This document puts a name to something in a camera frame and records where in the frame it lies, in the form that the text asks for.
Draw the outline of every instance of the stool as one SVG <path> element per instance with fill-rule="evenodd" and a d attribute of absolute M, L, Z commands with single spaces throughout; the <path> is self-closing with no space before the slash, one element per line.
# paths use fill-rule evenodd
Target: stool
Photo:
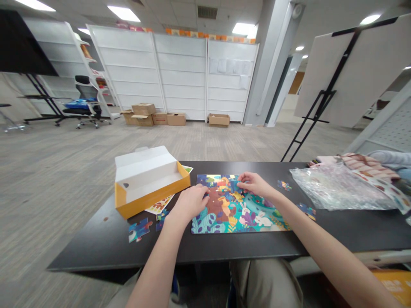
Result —
<path fill-rule="evenodd" d="M 0 107 L 10 107 L 10 106 L 11 106 L 10 104 L 0 104 Z M 0 114 L 3 116 L 4 121 L 6 122 L 6 125 L 3 127 L 5 133 L 13 129 L 19 129 L 19 130 L 24 131 L 24 128 L 26 127 L 25 125 L 16 124 L 12 119 L 10 119 L 8 116 L 2 113 L 1 110 L 0 110 Z"/>

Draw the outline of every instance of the hand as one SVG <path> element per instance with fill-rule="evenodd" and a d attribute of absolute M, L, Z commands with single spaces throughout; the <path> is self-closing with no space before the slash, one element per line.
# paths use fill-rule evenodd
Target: hand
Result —
<path fill-rule="evenodd" d="M 203 198 L 206 193 L 209 193 L 209 189 L 202 184 L 183 190 L 167 217 L 171 216 L 174 220 L 184 223 L 184 227 L 187 226 L 206 207 L 210 199 L 209 196 Z"/>
<path fill-rule="evenodd" d="M 279 193 L 270 184 L 268 184 L 259 174 L 252 172 L 241 173 L 238 177 L 241 183 L 237 183 L 237 186 L 244 189 L 244 192 L 251 191 L 255 195 L 267 198 L 269 195 Z"/>

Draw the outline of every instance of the left hand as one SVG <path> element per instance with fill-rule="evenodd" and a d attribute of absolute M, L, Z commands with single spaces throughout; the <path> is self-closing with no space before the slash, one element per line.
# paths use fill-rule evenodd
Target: left hand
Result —
<path fill-rule="evenodd" d="M 203 198 L 206 193 L 209 193 L 209 189 L 202 184 L 197 184 L 183 190 L 167 217 L 171 216 L 174 220 L 183 222 L 184 226 L 188 225 L 206 207 L 210 199 L 209 196 Z"/>

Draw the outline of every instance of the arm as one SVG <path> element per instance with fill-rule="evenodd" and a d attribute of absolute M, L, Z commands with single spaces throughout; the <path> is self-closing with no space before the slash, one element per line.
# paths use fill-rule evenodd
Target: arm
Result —
<path fill-rule="evenodd" d="M 168 307 L 174 266 L 181 237 L 188 223 L 198 215 L 210 197 L 208 188 L 197 184 L 181 192 L 174 208 L 164 221 L 163 230 L 150 254 L 126 308 Z"/>
<path fill-rule="evenodd" d="M 258 174 L 245 172 L 238 187 L 271 201 L 306 250 L 352 307 L 403 307 L 343 244 L 298 209 Z"/>

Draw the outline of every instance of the forearm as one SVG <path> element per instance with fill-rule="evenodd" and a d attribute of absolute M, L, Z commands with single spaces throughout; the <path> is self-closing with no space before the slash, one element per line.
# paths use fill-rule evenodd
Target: forearm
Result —
<path fill-rule="evenodd" d="M 270 193 L 268 200 L 280 211 L 310 256 L 352 307 L 402 307 L 360 260 L 289 199 Z"/>
<path fill-rule="evenodd" d="M 163 230 L 134 287 L 127 308 L 168 307 L 174 266 L 185 227 L 170 215 L 166 217 Z"/>

